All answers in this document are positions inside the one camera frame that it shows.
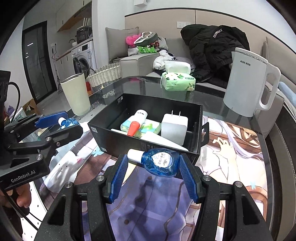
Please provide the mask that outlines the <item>person's left hand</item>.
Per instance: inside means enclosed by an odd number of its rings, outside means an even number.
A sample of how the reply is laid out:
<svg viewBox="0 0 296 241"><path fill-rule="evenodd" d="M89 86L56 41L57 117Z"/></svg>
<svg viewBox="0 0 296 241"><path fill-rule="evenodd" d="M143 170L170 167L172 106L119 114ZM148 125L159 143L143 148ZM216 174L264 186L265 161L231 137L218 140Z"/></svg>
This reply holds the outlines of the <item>person's left hand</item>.
<svg viewBox="0 0 296 241"><path fill-rule="evenodd" d="M28 208L32 201L30 185L27 183L23 186L17 187L16 193L18 194L18 197L16 199L17 205L19 207ZM2 191L1 191L1 206L11 208L11 205L9 204L5 194Z"/></svg>

